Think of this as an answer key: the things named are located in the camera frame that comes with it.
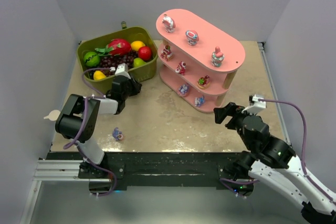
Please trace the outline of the red bear figurine toy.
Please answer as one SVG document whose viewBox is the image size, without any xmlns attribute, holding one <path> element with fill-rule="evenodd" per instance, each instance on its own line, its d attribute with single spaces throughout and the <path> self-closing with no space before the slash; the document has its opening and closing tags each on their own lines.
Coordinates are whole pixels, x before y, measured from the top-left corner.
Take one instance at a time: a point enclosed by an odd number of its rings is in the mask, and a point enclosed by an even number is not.
<svg viewBox="0 0 336 224">
<path fill-rule="evenodd" d="M 161 51 L 160 57 L 165 61 L 170 61 L 173 56 L 174 54 L 171 51 L 171 47 L 169 45 L 165 45 Z"/>
</svg>

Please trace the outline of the red white figurine toy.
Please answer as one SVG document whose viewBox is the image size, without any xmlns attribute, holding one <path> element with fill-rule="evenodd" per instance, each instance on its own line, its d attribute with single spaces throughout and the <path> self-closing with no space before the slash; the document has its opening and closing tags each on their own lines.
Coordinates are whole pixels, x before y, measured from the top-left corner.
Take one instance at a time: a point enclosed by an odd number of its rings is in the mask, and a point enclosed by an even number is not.
<svg viewBox="0 0 336 224">
<path fill-rule="evenodd" d="M 175 69 L 175 72 L 180 75 L 185 75 L 186 72 L 186 62 L 180 61 Z"/>
</svg>

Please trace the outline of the olive green plastic basket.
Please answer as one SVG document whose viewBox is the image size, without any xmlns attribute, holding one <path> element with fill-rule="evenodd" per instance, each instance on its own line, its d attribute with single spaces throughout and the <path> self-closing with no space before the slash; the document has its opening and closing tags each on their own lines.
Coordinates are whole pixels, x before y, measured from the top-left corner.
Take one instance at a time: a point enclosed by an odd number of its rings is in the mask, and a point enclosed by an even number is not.
<svg viewBox="0 0 336 224">
<path fill-rule="evenodd" d="M 151 79 L 156 74 L 157 48 L 142 27 L 130 27 L 83 42 L 77 49 L 84 79 L 102 93 L 111 88 L 114 71 L 125 63 L 136 81 Z"/>
</svg>

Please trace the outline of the purple bunny pink disc toy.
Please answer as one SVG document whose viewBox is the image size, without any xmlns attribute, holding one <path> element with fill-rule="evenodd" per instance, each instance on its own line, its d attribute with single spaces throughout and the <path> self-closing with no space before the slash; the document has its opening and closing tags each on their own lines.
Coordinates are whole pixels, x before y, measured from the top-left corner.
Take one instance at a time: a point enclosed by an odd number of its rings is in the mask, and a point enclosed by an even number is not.
<svg viewBox="0 0 336 224">
<path fill-rule="evenodd" d="M 181 97 L 188 96 L 189 92 L 190 92 L 190 85 L 188 83 L 181 85 L 177 90 L 178 95 Z"/>
</svg>

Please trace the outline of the pink oval figurine toy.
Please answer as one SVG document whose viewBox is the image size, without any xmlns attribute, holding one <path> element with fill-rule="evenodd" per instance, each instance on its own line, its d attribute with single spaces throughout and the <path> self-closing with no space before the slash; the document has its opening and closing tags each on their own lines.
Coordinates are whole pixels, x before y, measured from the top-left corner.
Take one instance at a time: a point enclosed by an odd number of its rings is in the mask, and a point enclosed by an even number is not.
<svg viewBox="0 0 336 224">
<path fill-rule="evenodd" d="M 187 30 L 185 32 L 187 42 L 191 46 L 195 46 L 199 41 L 199 35 L 195 30 Z"/>
</svg>

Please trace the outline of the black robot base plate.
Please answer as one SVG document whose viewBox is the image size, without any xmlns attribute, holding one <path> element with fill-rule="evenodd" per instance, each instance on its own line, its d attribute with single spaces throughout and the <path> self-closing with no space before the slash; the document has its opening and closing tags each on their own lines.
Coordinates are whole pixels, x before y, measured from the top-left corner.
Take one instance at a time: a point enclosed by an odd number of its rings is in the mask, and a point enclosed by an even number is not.
<svg viewBox="0 0 336 224">
<path fill-rule="evenodd" d="M 164 153 L 164 152 L 108 152 L 101 164 L 93 166 L 78 152 L 51 152 L 52 161 L 78 162 L 78 177 L 89 179 L 91 192 L 105 192 L 114 182 L 116 190 L 128 187 L 215 187 L 223 190 L 227 185 L 248 194 L 253 185 L 233 182 L 250 180 L 247 173 L 235 171 L 233 163 L 239 153 Z"/>
</svg>

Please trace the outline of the pink hat figurine toy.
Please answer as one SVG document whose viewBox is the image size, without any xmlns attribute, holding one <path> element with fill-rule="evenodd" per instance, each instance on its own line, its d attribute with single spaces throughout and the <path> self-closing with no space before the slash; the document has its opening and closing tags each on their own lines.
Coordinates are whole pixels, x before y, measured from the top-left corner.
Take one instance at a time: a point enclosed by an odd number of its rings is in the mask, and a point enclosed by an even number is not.
<svg viewBox="0 0 336 224">
<path fill-rule="evenodd" d="M 216 46 L 215 51 L 212 52 L 212 59 L 211 59 L 212 65 L 214 67 L 220 67 L 222 65 L 224 58 L 225 56 L 221 52 L 220 47 Z"/>
</svg>

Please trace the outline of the pink white figurine toy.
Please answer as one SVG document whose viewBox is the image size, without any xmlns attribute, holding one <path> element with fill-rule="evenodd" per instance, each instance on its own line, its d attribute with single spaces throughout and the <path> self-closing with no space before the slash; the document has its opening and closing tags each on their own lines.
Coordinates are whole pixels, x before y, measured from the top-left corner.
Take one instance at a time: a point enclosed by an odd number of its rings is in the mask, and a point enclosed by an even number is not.
<svg viewBox="0 0 336 224">
<path fill-rule="evenodd" d="M 164 25 L 166 32 L 173 33 L 175 31 L 176 23 L 174 19 L 167 14 L 164 14 L 162 24 Z"/>
</svg>

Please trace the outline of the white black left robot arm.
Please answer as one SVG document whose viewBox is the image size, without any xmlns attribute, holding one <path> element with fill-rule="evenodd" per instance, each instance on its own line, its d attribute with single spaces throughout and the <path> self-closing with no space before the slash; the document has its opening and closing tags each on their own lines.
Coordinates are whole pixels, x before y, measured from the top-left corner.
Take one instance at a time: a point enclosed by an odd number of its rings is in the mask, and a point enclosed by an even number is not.
<svg viewBox="0 0 336 224">
<path fill-rule="evenodd" d="M 83 157 L 83 163 L 93 168 L 96 177 L 115 175 L 103 164 L 105 153 L 92 139 L 99 114 L 118 115 L 125 108 L 128 97 L 138 95 L 142 84 L 133 76 L 117 76 L 113 79 L 111 89 L 101 96 L 81 96 L 72 94 L 60 111 L 55 130 L 69 142 L 64 150 L 75 146 Z"/>
</svg>

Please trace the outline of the pink egg strawberry toy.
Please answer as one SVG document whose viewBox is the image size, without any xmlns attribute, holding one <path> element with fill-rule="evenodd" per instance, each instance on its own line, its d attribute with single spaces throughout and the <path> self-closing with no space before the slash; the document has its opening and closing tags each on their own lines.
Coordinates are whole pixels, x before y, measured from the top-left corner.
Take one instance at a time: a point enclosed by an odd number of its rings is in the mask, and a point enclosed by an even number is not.
<svg viewBox="0 0 336 224">
<path fill-rule="evenodd" d="M 201 89 L 206 89 L 211 83 L 211 78 L 208 75 L 205 75 L 203 77 L 200 77 L 197 81 L 197 85 L 201 88 Z"/>
</svg>

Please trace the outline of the blue purple bunny toy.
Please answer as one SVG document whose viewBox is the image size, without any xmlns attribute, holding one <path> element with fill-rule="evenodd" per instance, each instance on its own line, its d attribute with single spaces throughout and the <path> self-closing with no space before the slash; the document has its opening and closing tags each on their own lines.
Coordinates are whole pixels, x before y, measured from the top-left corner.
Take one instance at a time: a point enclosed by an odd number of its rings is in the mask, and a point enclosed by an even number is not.
<svg viewBox="0 0 336 224">
<path fill-rule="evenodd" d="M 196 97 L 194 99 L 194 105 L 196 107 L 201 107 L 204 103 L 205 103 L 205 97 L 204 96 Z"/>
</svg>

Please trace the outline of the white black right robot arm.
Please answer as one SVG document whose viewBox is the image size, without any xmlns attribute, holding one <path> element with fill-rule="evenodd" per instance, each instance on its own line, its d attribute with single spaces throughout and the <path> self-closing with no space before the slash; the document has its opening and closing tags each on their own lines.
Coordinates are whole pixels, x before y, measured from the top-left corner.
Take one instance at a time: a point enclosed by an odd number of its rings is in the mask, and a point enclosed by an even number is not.
<svg viewBox="0 0 336 224">
<path fill-rule="evenodd" d="M 267 102 L 252 97 L 246 108 L 230 102 L 214 109 L 215 123 L 221 124 L 229 116 L 226 128 L 235 130 L 247 148 L 225 169 L 234 178 L 245 175 L 251 180 L 232 179 L 231 183 L 261 182 L 298 206 L 308 223 L 335 223 L 335 193 L 308 171 L 303 155 L 271 135 L 269 125 L 258 115 Z"/>
</svg>

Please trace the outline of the purple elephant figurine toy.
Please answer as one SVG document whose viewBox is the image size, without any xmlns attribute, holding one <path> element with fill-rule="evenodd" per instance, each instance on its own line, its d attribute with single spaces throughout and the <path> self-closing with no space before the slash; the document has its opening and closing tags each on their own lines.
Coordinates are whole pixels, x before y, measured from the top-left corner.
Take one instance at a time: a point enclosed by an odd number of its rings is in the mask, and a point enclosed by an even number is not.
<svg viewBox="0 0 336 224">
<path fill-rule="evenodd" d="M 116 141 L 121 141 L 124 139 L 124 135 L 123 133 L 119 130 L 118 127 L 115 127 L 113 132 L 112 132 L 112 137 L 116 140 Z"/>
</svg>

